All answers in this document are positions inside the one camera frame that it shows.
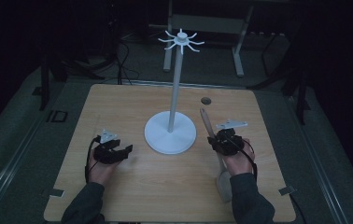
forearm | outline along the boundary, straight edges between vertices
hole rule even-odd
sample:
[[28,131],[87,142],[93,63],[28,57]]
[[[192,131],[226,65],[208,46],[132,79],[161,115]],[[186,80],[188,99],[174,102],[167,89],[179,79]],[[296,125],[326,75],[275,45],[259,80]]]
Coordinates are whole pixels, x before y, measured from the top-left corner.
[[88,183],[66,208],[62,223],[93,223],[101,219],[104,186]]
[[259,194],[253,174],[234,175],[230,182],[233,214],[237,223],[274,223],[275,209]]

gray mat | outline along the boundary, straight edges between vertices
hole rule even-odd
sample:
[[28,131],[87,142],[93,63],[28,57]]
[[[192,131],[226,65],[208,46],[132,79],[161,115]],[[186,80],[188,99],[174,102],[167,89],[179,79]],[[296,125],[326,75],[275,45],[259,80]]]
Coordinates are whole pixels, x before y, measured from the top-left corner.
[[[246,76],[234,74],[232,54],[229,48],[201,48],[199,54],[187,53],[184,58],[181,82],[215,84],[243,88],[266,78],[262,70],[260,52],[267,43],[266,38],[251,36],[245,41],[242,59]],[[163,46],[128,44],[130,54],[125,66],[140,73],[139,80],[172,81],[173,71],[162,72]],[[269,68],[279,62],[282,50],[270,49],[266,59]],[[115,83],[117,67],[113,66],[99,73],[107,78],[106,83]],[[135,72],[126,70],[129,77]],[[93,83],[85,77],[70,77],[63,91],[51,107],[52,110],[68,112],[65,123],[44,122],[37,130],[29,151],[23,158],[21,168],[11,182],[5,197],[0,202],[0,223],[42,223],[43,212],[48,200],[47,190],[52,189],[55,178],[64,159],[65,151],[75,130],[81,108]],[[31,96],[38,83],[38,74],[27,80],[16,100],[10,102],[6,112],[0,117],[0,172],[18,147],[29,126],[40,113],[37,112],[39,99]],[[334,223],[329,206],[324,199],[322,188],[308,159],[307,146],[300,134],[300,124],[290,113],[289,102],[279,92],[282,81],[255,91],[261,112],[271,137],[281,171],[288,185],[297,189],[293,193],[302,207],[308,223]],[[315,95],[309,89],[307,102],[310,111],[305,111],[304,129],[310,136],[318,155],[345,208],[346,219],[353,223],[353,169],[342,147],[324,116]],[[303,223],[296,210],[297,219],[293,223]]]

white stand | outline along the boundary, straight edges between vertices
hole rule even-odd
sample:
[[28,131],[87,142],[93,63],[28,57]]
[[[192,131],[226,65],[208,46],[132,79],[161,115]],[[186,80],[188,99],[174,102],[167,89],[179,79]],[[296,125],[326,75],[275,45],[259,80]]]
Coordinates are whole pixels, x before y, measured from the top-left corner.
[[193,49],[189,43],[200,45],[204,44],[204,42],[195,43],[190,41],[190,38],[195,37],[196,34],[188,37],[185,33],[182,33],[182,29],[180,29],[177,36],[170,35],[168,32],[166,33],[174,39],[159,40],[162,42],[174,42],[172,46],[166,49],[171,49],[173,46],[176,46],[176,67],[174,72],[171,108],[170,111],[160,112],[148,120],[145,126],[145,138],[148,144],[158,152],[163,154],[178,154],[188,150],[196,139],[196,127],[193,121],[184,114],[177,112],[183,47],[188,46],[191,50],[198,52],[199,50]]

wire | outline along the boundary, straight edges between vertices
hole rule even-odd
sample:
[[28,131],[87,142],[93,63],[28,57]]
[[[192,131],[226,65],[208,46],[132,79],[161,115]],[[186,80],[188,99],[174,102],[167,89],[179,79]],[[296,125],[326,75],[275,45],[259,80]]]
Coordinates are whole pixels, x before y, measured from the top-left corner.
[[[101,20],[101,22],[103,22],[104,24],[110,24],[111,22],[116,24],[115,26],[117,26],[114,29],[109,29],[109,31],[106,31],[106,29],[103,30],[102,32],[102,43],[100,43],[100,48],[99,48],[99,53],[110,53],[111,55],[108,55],[105,57],[105,59],[97,64],[93,64],[93,65],[88,65],[88,64],[82,64],[79,63],[79,65],[81,65],[82,67],[90,70],[90,71],[96,71],[98,69],[102,69],[105,68],[107,66],[112,65],[112,63],[114,62],[114,59],[112,58],[112,52],[109,52],[109,49],[105,49],[105,42],[106,42],[106,33],[110,33],[110,41],[118,41],[118,28],[119,28],[119,11],[117,9],[118,6],[116,6],[116,4],[114,3],[114,1],[112,0],[104,0],[104,1],[99,1],[98,4],[100,5],[98,8],[100,8],[100,14],[101,14],[101,18],[103,20]],[[73,20],[75,22],[75,24],[79,24],[79,19],[78,19],[78,13],[77,13],[77,9],[76,9],[76,5],[73,4],[73,1],[69,0],[69,5],[72,8],[72,14],[73,14]],[[84,34],[84,31],[82,30],[81,26],[77,26],[78,31],[80,33],[80,35],[78,36],[80,38],[81,41],[83,41],[82,38],[82,34]]]
[[[230,139],[227,135],[225,135],[225,137],[226,137],[231,143],[233,143],[233,145],[235,145],[235,146],[237,147],[237,149],[238,149],[240,152],[242,152],[242,153],[247,157],[248,161],[251,163],[251,166],[252,166],[252,169],[253,169],[253,175],[255,176],[255,180],[257,180],[257,179],[258,179],[258,165],[252,160],[252,158],[250,158],[250,156],[248,156],[248,154],[244,151],[243,148],[239,147],[239,146],[238,146],[232,139]],[[246,141],[246,140],[244,140],[244,139],[243,139],[243,141],[246,142],[246,143],[250,146],[250,148],[252,149],[252,153],[255,154],[252,145],[251,145],[248,141]]]
[[98,83],[98,84],[105,84],[105,83],[107,83],[108,81],[114,80],[114,79],[116,79],[116,78],[117,78],[117,77],[111,77],[111,78],[105,79],[104,81],[102,81],[102,82],[100,82],[100,83]]
[[296,201],[295,201],[295,199],[293,198],[293,196],[292,196],[292,194],[291,194],[291,193],[289,194],[289,196],[290,196],[290,199],[292,200],[292,202],[293,202],[293,203],[296,205],[296,207],[298,208],[299,213],[300,213],[300,214],[301,214],[301,216],[302,216],[303,223],[307,223],[307,221],[305,220],[305,217],[304,217],[304,214],[303,214],[303,212],[302,212],[301,207],[299,206],[299,204],[298,204],[298,203],[296,203]]
[[97,140],[96,138],[93,138],[92,141],[90,142],[89,151],[87,152],[86,166],[89,165],[90,153],[92,152],[92,144],[94,144],[94,142]]
[[[156,35],[162,35],[162,34],[164,34],[164,30],[156,31],[156,32],[154,32],[153,34],[148,35],[148,38],[152,38],[152,37],[154,37],[154,36],[156,36]],[[121,37],[121,40],[127,41],[127,42],[129,42],[129,43],[138,43],[138,42],[143,42],[143,41],[145,41],[145,39],[143,39],[143,38],[141,38],[141,37],[137,37],[137,38],[135,38],[135,39],[128,38],[128,37],[130,37],[130,36],[131,36],[132,38],[134,38],[134,37],[137,36],[137,35],[138,35],[137,33],[132,32],[132,33],[129,33],[128,35],[122,36],[122,37]]]
[[[98,161],[95,162],[95,164],[92,166],[92,168],[94,168],[94,166],[98,163]],[[92,171],[92,168],[90,168],[89,173]]]
[[126,70],[127,70],[127,71],[130,71],[130,72],[133,72],[133,73],[136,73],[136,77],[134,77],[134,79],[138,79],[139,76],[140,76],[140,73],[137,72],[137,71],[135,71],[135,70],[129,69],[129,68],[127,68],[127,67],[124,66],[124,64],[125,64],[125,62],[126,62],[126,60],[127,60],[127,57],[128,57],[128,55],[130,54],[130,49],[129,49],[129,47],[128,47],[126,44],[124,44],[122,41],[120,41],[120,44],[123,45],[123,46],[126,48],[127,52],[126,52],[126,55],[124,56],[124,58],[123,58],[122,61],[120,61],[119,57],[117,57],[117,63],[118,63],[118,67],[119,67],[118,77],[117,77],[117,79],[118,79],[118,85],[122,85],[123,77],[125,77],[125,78],[129,81],[130,85],[133,85],[133,83],[131,82],[131,79],[130,79],[129,76],[127,75]]
[[95,67],[93,68],[92,70],[95,70],[95,74],[96,75],[100,75],[101,73],[105,72],[106,70],[108,70],[109,68],[113,67],[113,65],[115,65],[114,62],[111,62],[110,64],[108,65],[104,65],[104,66],[101,66],[101,67]]

floor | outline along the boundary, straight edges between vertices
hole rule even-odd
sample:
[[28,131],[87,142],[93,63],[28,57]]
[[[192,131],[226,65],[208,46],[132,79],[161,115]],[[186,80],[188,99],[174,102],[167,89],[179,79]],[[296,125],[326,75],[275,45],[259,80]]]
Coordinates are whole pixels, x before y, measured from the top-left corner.
[[[134,33],[124,34],[125,45],[119,50],[119,58],[126,58],[123,84],[172,82],[173,71],[162,70],[164,44],[157,40],[159,37],[164,38],[164,33],[157,29],[145,40]],[[206,37],[211,36],[198,34],[195,40],[205,41]],[[197,47],[199,53],[187,50],[181,83],[237,89],[257,84],[267,78],[261,52],[268,41],[269,37],[263,35],[247,36],[241,52],[244,77],[235,75],[231,43],[208,41]],[[279,36],[268,49],[265,59],[269,71],[279,64],[288,45]],[[50,101],[44,111],[38,110],[40,97],[32,95],[40,85],[40,69],[22,83],[0,116],[0,182],[4,183],[0,186],[0,223],[46,222],[43,212],[49,190],[90,86],[116,84],[118,70],[112,65],[96,71],[105,80],[71,73],[65,83],[51,81]],[[310,110],[304,111],[305,125],[301,125],[294,114],[296,97],[283,96],[280,91],[283,82],[254,92],[285,181],[297,189],[292,194],[298,204],[295,204],[297,218],[292,223],[304,223],[304,219],[307,223],[353,223],[353,168],[315,93],[307,90]],[[47,121],[51,110],[68,112],[67,121]]]

